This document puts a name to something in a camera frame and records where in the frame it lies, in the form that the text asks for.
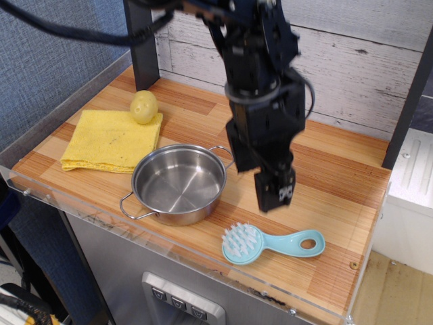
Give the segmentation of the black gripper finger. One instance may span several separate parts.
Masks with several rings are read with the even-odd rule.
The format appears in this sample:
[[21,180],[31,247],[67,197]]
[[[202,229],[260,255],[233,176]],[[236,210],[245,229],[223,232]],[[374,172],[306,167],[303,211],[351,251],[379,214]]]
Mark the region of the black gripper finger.
[[241,143],[235,127],[226,127],[226,132],[237,172],[243,173],[258,168],[259,164],[253,158],[247,146]]
[[261,171],[254,175],[258,207],[262,212],[290,205],[296,185],[294,169],[283,172],[282,176],[274,176]]

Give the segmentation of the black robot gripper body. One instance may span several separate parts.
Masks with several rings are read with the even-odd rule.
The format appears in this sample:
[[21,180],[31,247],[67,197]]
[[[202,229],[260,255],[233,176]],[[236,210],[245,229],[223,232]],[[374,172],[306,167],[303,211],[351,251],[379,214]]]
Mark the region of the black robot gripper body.
[[305,87],[304,81],[285,81],[258,95],[226,84],[233,115],[226,127],[235,127],[261,171],[282,176],[293,169],[290,145],[305,128]]

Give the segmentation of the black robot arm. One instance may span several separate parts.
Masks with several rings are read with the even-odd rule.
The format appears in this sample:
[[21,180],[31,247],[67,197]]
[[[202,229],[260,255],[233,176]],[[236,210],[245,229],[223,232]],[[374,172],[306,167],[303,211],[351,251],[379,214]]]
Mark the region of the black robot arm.
[[305,128],[309,83],[291,61],[298,37],[279,1],[125,1],[127,30],[147,32],[131,49],[138,90],[160,77],[154,35],[182,11],[201,19],[225,66],[232,119],[226,131],[238,171],[259,168],[258,206],[267,212],[290,204],[296,175],[290,144]]

